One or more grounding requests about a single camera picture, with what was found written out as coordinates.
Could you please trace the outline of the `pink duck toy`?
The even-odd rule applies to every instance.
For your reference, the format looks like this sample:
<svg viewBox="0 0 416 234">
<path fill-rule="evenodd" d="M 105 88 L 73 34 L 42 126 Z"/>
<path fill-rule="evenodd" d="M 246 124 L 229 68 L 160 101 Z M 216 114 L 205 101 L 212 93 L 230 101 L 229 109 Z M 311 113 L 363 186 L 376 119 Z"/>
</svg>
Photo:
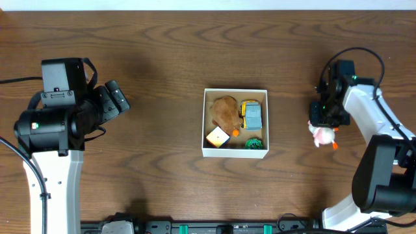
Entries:
<svg viewBox="0 0 416 234">
<path fill-rule="evenodd" d="M 334 150 L 338 149 L 338 144 L 335 141 L 335 133 L 339 130 L 338 127 L 314 127 L 310 121 L 308 121 L 308 129 L 313 135 L 314 145 L 319 148 L 320 145 L 331 144 Z"/>
</svg>

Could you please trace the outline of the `yellow grey toy truck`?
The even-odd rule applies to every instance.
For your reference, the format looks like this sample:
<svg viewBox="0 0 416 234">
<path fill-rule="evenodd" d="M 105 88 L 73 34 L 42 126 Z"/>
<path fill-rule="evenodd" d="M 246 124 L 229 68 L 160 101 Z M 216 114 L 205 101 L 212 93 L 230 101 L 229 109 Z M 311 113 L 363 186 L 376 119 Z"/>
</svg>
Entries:
<svg viewBox="0 0 416 234">
<path fill-rule="evenodd" d="M 241 125 L 247 131 L 259 131 L 262 129 L 261 104 L 257 100 L 245 100 L 240 106 Z"/>
</svg>

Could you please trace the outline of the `green round spinner toy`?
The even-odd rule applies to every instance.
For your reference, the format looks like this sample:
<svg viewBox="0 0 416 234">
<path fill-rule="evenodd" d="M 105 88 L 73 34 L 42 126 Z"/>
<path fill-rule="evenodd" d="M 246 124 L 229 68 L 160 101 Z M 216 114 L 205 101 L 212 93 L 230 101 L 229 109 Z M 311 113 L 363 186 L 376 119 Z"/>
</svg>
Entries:
<svg viewBox="0 0 416 234">
<path fill-rule="evenodd" d="M 245 149 L 246 150 L 262 150 L 263 149 L 263 143 L 262 140 L 259 138 L 250 138 L 245 143 Z"/>
</svg>

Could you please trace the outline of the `brown plush toy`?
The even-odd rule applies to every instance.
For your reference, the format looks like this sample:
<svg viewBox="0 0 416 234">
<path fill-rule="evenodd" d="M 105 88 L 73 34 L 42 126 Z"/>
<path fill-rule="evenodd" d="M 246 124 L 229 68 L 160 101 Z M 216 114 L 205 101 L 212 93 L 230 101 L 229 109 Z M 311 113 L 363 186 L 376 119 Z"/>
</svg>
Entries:
<svg viewBox="0 0 416 234">
<path fill-rule="evenodd" d="M 212 123 L 233 137 L 240 135 L 243 119 L 240 117 L 236 100 L 231 96 L 216 99 L 210 108 Z"/>
</svg>

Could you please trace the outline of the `colourful puzzle cube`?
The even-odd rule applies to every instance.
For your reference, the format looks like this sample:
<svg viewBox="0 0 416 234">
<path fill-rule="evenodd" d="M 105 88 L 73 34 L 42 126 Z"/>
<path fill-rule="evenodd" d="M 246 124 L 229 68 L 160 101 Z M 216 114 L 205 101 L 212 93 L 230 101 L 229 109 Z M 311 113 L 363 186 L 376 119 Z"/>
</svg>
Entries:
<svg viewBox="0 0 416 234">
<path fill-rule="evenodd" d="M 205 139 L 212 146 L 220 148 L 228 142 L 230 136 L 226 132 L 224 132 L 219 126 L 217 126 L 205 137 Z"/>
</svg>

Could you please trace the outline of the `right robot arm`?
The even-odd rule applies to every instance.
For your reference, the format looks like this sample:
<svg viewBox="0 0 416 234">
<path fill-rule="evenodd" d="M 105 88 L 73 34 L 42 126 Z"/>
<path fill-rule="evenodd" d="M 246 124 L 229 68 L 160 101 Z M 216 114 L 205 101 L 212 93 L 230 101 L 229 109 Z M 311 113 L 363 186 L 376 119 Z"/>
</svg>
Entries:
<svg viewBox="0 0 416 234">
<path fill-rule="evenodd" d="M 367 148 L 352 179 L 352 191 L 322 212 L 321 226 L 358 231 L 392 216 L 415 212 L 415 134 L 393 114 L 372 78 L 358 77 L 351 60 L 332 62 L 309 110 L 316 146 L 331 144 L 341 125 L 355 121 Z"/>
</svg>

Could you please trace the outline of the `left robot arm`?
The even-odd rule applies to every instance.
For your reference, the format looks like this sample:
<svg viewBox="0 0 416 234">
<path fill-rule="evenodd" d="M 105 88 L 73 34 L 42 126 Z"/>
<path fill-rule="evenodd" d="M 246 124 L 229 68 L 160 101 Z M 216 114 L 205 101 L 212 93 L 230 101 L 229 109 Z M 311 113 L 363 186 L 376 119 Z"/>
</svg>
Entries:
<svg viewBox="0 0 416 234">
<path fill-rule="evenodd" d="M 103 124 L 129 110 L 111 80 L 88 79 L 88 58 L 42 61 L 44 89 L 14 126 L 30 194 L 31 233 L 80 233 L 79 184 L 85 144 Z"/>
</svg>

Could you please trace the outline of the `white cardboard box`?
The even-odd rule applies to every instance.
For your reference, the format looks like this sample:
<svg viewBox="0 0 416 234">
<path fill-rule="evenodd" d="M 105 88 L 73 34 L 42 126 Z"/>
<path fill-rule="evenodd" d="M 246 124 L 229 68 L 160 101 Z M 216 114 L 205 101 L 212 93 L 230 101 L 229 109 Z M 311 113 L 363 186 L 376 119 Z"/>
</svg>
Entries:
<svg viewBox="0 0 416 234">
<path fill-rule="evenodd" d="M 256 100 L 261 106 L 262 128 L 258 131 L 240 130 L 239 136 L 231 136 L 221 147 L 216 148 L 206 136 L 215 129 L 212 123 L 212 115 L 209 112 L 214 101 L 224 96 L 235 98 L 238 105 L 245 100 Z M 268 94 L 266 90 L 206 88 L 203 95 L 203 117 L 201 150 L 204 157 L 228 157 L 262 159 L 269 151 L 269 122 L 268 122 Z M 261 149 L 247 149 L 246 142 L 251 138 L 261 141 Z"/>
</svg>

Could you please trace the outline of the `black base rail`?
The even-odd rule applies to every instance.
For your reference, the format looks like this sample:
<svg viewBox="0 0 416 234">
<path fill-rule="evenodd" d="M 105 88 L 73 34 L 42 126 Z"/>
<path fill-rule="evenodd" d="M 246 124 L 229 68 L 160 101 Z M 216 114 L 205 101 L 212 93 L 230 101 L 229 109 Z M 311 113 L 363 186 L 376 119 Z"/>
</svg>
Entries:
<svg viewBox="0 0 416 234">
<path fill-rule="evenodd" d="M 339 233 L 325 229 L 317 219 L 285 214 L 270 222 L 173 222 L 143 221 L 126 213 L 116 213 L 100 222 L 82 222 L 81 233 L 95 234 L 278 234 L 278 233 Z"/>
</svg>

